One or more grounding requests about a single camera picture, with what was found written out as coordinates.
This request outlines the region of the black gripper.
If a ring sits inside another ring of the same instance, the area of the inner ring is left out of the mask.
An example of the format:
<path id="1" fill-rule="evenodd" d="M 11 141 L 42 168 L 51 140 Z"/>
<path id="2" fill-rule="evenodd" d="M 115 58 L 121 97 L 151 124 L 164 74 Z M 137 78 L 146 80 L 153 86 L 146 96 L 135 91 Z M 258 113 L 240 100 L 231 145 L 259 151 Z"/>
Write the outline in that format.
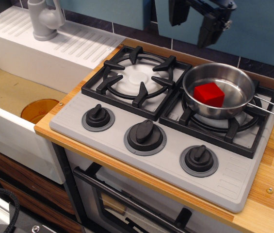
<path id="1" fill-rule="evenodd" d="M 212 7 L 203 0 L 169 0 L 169 21 L 171 26 L 186 22 L 190 6 L 204 18 L 198 35 L 198 48 L 215 44 L 223 31 L 230 28 L 231 13 L 237 9 L 233 0 L 211 0 L 216 6 Z"/>

